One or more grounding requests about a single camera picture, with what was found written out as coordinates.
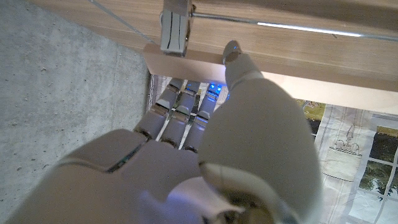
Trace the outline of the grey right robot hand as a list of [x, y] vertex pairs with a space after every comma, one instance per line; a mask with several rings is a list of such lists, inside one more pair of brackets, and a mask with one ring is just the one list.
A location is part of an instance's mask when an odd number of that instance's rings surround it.
[[65, 156], [9, 223], [317, 223], [318, 154], [297, 102], [234, 40], [224, 48], [229, 98], [174, 78], [132, 130]]

